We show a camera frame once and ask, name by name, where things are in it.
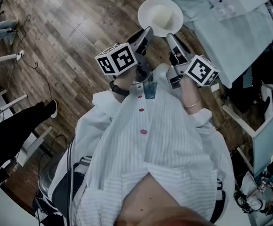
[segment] white striped shirt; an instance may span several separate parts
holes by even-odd
[[[232,162],[223,137],[209,123],[211,112],[188,115],[181,101],[164,89],[164,79],[161,74],[149,104],[143,84],[132,86],[122,103],[109,91],[97,93],[95,107],[78,121],[74,162],[93,158],[74,199],[77,225],[112,226],[125,197],[148,173],[181,206],[207,220],[217,198],[217,178],[226,198],[233,196]],[[66,156],[56,178],[65,171]]]

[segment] black wristband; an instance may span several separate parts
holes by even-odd
[[[125,97],[129,95],[129,91],[126,91],[126,90],[123,90],[123,89],[119,88],[118,86],[114,85],[113,82],[114,81],[111,81],[109,83],[109,86],[112,89],[112,92],[117,93],[117,94],[122,95],[122,96],[125,96]]]

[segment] shirt cuff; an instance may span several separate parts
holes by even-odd
[[[204,124],[208,123],[212,118],[212,112],[206,108],[201,109],[195,114],[190,115],[195,123],[196,127],[201,127]]]
[[[108,90],[94,94],[92,103],[111,118],[114,118],[121,106],[121,103]]]

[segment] wooden floor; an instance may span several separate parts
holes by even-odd
[[[63,134],[70,140],[74,134],[77,120],[92,108],[94,93],[108,89],[108,78],[102,75],[94,57],[114,43],[124,43],[140,26],[137,11],[145,0],[4,0],[2,19],[19,19],[19,29],[28,14],[31,20],[24,29],[27,36],[19,46],[25,50],[25,61],[34,66],[48,79],[52,97],[58,102],[58,117],[42,123],[36,133],[44,132],[49,125],[52,132],[45,138],[47,149],[56,135]],[[0,42],[0,56],[17,51],[17,45],[24,32],[20,31],[11,47],[7,41]],[[197,54],[205,54],[196,36],[186,28],[178,33]],[[154,38],[147,51],[153,68],[160,63],[169,63],[169,48],[162,38]],[[0,64],[0,87],[7,88],[13,62]],[[19,111],[35,105],[39,101],[50,100],[45,80],[23,61],[15,66],[7,99],[13,100],[22,94],[28,98],[15,106]],[[204,104],[214,115],[216,128],[225,137],[230,151],[249,140],[240,127],[230,119],[221,106],[223,102],[219,91],[211,92],[202,88]],[[255,118],[253,108],[243,115],[250,120]],[[252,120],[256,129],[260,122]],[[64,151],[66,145],[62,138],[54,143],[52,153]],[[37,190],[37,168],[41,150],[39,149],[24,168],[18,168],[7,181],[6,187],[15,197],[31,206]]]

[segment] white bowl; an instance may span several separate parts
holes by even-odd
[[[172,9],[172,17],[168,22],[167,29],[161,28],[152,22],[155,16],[154,7],[157,5],[164,5],[169,9]],[[184,21],[182,10],[171,0],[146,0],[140,6],[137,18],[143,29],[152,27],[154,35],[157,37],[166,37],[168,33],[177,33],[183,26]]]

